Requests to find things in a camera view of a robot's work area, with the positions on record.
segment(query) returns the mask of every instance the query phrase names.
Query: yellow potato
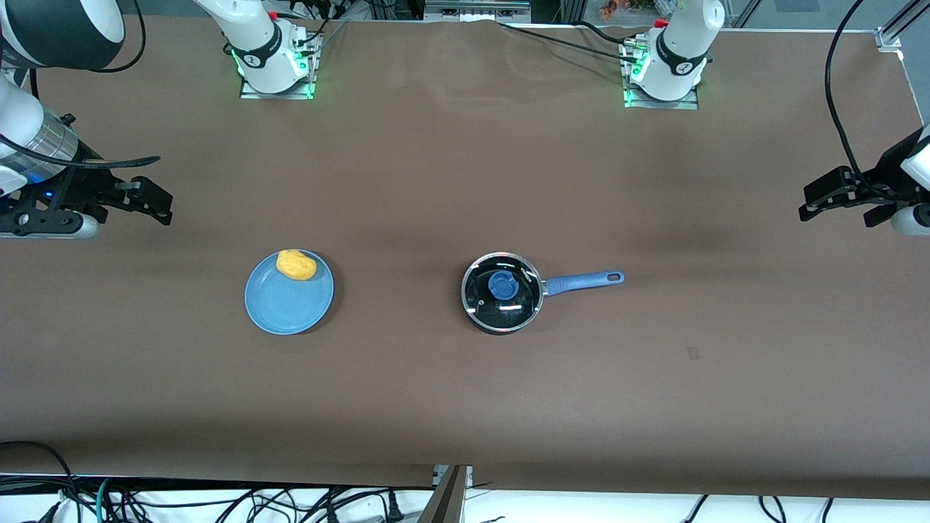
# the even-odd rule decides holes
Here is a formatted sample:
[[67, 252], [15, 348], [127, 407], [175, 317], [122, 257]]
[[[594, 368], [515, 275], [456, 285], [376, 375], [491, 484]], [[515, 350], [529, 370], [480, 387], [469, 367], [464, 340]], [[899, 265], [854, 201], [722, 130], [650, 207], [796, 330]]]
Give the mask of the yellow potato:
[[299, 250], [282, 250], [274, 266], [292, 280], [306, 281], [316, 274], [316, 260]]

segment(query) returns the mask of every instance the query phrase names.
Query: saucepan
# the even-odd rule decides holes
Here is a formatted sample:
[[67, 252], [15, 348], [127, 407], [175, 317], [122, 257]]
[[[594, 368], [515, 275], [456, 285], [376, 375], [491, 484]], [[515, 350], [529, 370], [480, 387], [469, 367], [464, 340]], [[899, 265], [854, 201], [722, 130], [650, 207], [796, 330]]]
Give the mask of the saucepan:
[[492, 252], [475, 260], [465, 271], [462, 306], [479, 329], [510, 334], [533, 321], [547, 296], [619, 285], [624, 279], [621, 271], [604, 271], [543, 280], [525, 258], [510, 252]]

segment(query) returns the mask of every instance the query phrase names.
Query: table surface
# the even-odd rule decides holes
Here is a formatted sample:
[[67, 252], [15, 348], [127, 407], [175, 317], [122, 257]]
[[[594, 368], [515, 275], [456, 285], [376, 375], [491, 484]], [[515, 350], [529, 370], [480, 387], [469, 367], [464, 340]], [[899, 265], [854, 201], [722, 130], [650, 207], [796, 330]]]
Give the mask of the table surface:
[[[173, 193], [174, 222], [0, 243], [3, 439], [88, 474], [400, 485], [472, 463], [497, 488], [927, 496], [930, 243], [797, 218], [845, 162], [829, 34], [721, 34], [688, 112], [626, 109], [610, 59], [489, 22], [352, 23], [316, 100], [240, 101], [211, 20], [147, 21], [136, 67], [40, 88], [105, 157], [160, 154], [117, 174]], [[870, 35], [833, 82], [863, 165], [920, 125]], [[243, 306], [281, 248], [336, 276], [304, 335]], [[628, 280], [490, 336], [458, 289], [494, 250]]]

